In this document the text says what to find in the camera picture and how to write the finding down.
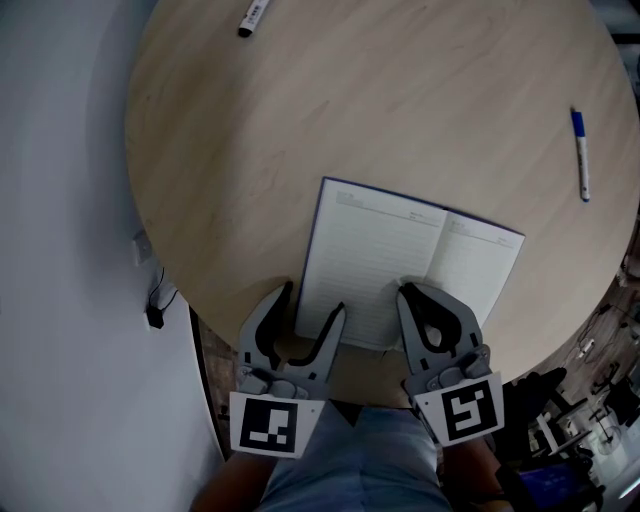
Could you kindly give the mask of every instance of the open notebook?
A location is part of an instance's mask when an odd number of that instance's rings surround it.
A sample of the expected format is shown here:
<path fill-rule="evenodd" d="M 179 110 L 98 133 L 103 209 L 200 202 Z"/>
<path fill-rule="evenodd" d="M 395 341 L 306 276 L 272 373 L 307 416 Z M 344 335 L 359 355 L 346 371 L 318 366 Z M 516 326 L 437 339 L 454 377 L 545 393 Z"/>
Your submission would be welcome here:
<path fill-rule="evenodd" d="M 450 293 L 482 326 L 523 241 L 523 235 L 418 199 L 325 178 L 296 334 L 316 338 L 329 313 L 344 302 L 342 341 L 373 350 L 397 348 L 396 293 L 407 281 Z"/>

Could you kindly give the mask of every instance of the black cable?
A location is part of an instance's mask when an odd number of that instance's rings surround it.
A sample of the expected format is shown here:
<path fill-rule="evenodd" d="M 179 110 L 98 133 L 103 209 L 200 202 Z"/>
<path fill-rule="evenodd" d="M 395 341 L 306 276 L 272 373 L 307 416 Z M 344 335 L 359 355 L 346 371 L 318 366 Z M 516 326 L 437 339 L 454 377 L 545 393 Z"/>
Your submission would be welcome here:
<path fill-rule="evenodd" d="M 178 295 L 178 290 L 177 289 L 176 289 L 175 292 L 173 292 L 173 297 L 171 297 L 171 300 L 169 301 L 169 303 L 165 307 L 163 307 L 160 311 L 162 311 L 164 313 L 167 310 L 167 308 L 169 306 L 171 306 L 171 303 L 173 302 L 173 299 L 176 298 L 176 295 Z"/>
<path fill-rule="evenodd" d="M 591 365 L 593 363 L 595 363 L 596 361 L 598 361 L 600 359 L 600 356 L 602 356 L 602 354 L 604 354 L 604 351 L 607 349 L 607 347 L 613 345 L 616 341 L 616 338 L 618 337 L 618 332 L 620 331 L 620 329 L 616 329 L 616 331 L 613 333 L 613 339 L 611 341 L 609 341 L 609 343 L 607 343 L 604 347 L 602 347 L 600 349 L 600 352 L 598 352 L 598 357 L 594 357 L 593 359 L 591 359 L 591 361 L 589 361 L 589 356 L 591 354 L 587 354 L 584 358 L 584 361 L 582 361 L 584 364 L 586 365 Z"/>
<path fill-rule="evenodd" d="M 634 322 L 638 322 L 634 317 L 632 317 L 628 311 L 625 311 L 622 308 L 619 308 L 618 306 L 616 306 L 615 304 L 611 304 L 611 306 L 613 306 L 614 308 L 616 308 L 618 311 L 620 311 L 621 313 L 623 313 L 627 318 L 630 318 L 631 320 L 633 320 Z"/>
<path fill-rule="evenodd" d="M 584 342 L 584 340 L 586 339 L 587 335 L 591 332 L 591 330 L 596 326 L 596 321 L 597 319 L 603 314 L 604 312 L 602 312 L 602 307 L 596 309 L 593 313 L 591 313 L 591 316 L 589 317 L 589 320 L 587 320 L 587 324 L 584 326 L 584 328 L 582 329 L 582 331 L 580 331 L 580 334 L 578 334 L 578 337 L 576 339 L 576 342 L 573 346 L 573 348 L 569 351 L 569 353 L 567 354 L 567 357 L 564 359 L 561 368 L 564 368 L 565 365 L 569 362 L 569 359 L 571 359 L 571 356 L 573 355 L 573 351 L 577 348 L 578 351 L 582 350 L 582 343 Z"/>
<path fill-rule="evenodd" d="M 158 291 L 158 288 L 160 288 L 160 285 L 162 284 L 163 279 L 164 279 L 164 267 L 162 267 L 162 275 L 160 276 L 160 281 L 158 281 L 158 285 L 149 294 L 149 298 L 147 299 L 147 304 L 149 305 L 149 307 L 151 307 L 151 298 L 153 297 L 153 294 Z"/>

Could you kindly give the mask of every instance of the blue cap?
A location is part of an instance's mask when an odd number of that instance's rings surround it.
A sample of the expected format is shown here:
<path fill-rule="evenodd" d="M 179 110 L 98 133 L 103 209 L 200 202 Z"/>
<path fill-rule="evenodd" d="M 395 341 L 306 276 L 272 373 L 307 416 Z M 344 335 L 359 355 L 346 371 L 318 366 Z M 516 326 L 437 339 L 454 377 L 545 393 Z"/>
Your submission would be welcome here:
<path fill-rule="evenodd" d="M 586 137 L 586 134 L 584 131 L 584 121 L 582 120 L 582 114 L 580 112 L 576 112 L 575 110 L 572 110 L 571 121 L 573 121 L 573 131 L 576 132 L 576 137 Z"/>

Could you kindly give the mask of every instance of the person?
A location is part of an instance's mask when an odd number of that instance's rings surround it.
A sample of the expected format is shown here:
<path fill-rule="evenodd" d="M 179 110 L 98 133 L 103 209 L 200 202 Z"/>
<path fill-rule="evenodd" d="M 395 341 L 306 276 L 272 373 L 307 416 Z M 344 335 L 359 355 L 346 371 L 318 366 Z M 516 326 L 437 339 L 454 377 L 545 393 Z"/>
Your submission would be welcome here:
<path fill-rule="evenodd" d="M 235 453 L 192 512 L 452 510 L 438 485 L 436 447 L 411 410 L 355 407 L 327 402 L 298 460 Z M 448 496 L 472 510 L 512 510 L 484 439 L 445 448 L 443 457 Z"/>

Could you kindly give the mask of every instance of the black chair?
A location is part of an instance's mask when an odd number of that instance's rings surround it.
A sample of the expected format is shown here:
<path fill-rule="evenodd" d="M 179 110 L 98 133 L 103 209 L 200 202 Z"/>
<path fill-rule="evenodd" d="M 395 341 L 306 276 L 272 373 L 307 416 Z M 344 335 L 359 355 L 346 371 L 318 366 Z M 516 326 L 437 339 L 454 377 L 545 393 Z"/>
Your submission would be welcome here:
<path fill-rule="evenodd" d="M 613 378 L 618 373 L 620 369 L 620 363 L 613 362 L 609 365 L 609 375 L 607 375 L 602 382 L 594 382 L 591 386 L 591 394 L 596 396 L 600 391 L 604 390 L 607 386 L 610 386 L 613 383 Z"/>
<path fill-rule="evenodd" d="M 544 432 L 542 430 L 536 430 L 533 437 L 538 442 L 539 446 L 538 451 L 534 452 L 533 456 L 549 455 L 551 453 L 551 447 L 549 446 L 547 438 L 544 436 Z"/>
<path fill-rule="evenodd" d="M 556 368 L 543 375 L 530 373 L 520 379 L 514 386 L 511 383 L 502 387 L 505 411 L 505 428 L 495 432 L 496 456 L 501 462 L 524 461 L 533 454 L 529 447 L 529 424 L 542 414 L 551 400 L 560 409 L 560 415 L 549 423 L 551 432 L 559 445 L 566 440 L 562 429 L 557 425 L 558 419 L 570 414 L 586 403 L 586 399 L 576 404 L 569 404 L 556 388 L 564 380 L 567 370 Z M 539 452 L 550 452 L 546 439 L 540 444 Z"/>
<path fill-rule="evenodd" d="M 604 399 L 605 410 L 614 412 L 618 425 L 630 427 L 640 417 L 640 397 L 631 391 L 626 377 L 616 384 L 609 384 L 610 391 Z"/>

